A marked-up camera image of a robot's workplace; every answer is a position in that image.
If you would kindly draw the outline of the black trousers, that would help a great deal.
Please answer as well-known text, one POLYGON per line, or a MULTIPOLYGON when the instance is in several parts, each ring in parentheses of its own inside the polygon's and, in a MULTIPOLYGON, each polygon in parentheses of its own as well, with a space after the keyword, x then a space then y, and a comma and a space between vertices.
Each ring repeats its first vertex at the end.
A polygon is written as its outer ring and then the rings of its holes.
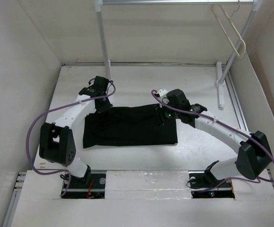
POLYGON ((160 124, 158 104, 112 107, 85 117, 83 148, 98 146, 151 146, 178 143, 175 119, 160 124))

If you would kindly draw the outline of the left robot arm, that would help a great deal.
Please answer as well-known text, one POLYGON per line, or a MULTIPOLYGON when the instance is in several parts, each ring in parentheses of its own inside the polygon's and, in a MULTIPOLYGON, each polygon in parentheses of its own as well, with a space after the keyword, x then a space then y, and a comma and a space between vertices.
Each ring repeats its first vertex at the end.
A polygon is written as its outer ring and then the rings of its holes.
POLYGON ((39 156, 51 163, 57 163, 69 171, 67 181, 87 187, 91 183, 91 168, 76 154, 74 131, 86 116, 104 113, 111 109, 108 87, 111 80, 96 76, 88 87, 82 88, 74 103, 53 123, 44 123, 40 130, 39 156))

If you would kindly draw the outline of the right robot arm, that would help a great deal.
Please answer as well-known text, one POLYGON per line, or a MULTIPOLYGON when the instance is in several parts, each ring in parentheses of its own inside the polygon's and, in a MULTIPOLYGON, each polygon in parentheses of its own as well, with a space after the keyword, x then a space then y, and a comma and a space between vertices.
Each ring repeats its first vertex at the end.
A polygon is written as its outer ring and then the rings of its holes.
POLYGON ((227 125, 206 107, 190 104, 180 89, 170 92, 164 89, 152 90, 151 94, 158 101, 155 109, 161 124, 179 119, 184 124, 210 134, 236 153, 234 158, 216 160, 205 170, 190 174, 187 187, 208 191, 232 179, 251 183, 263 180, 260 174, 274 162, 267 136, 263 132, 253 133, 227 125))

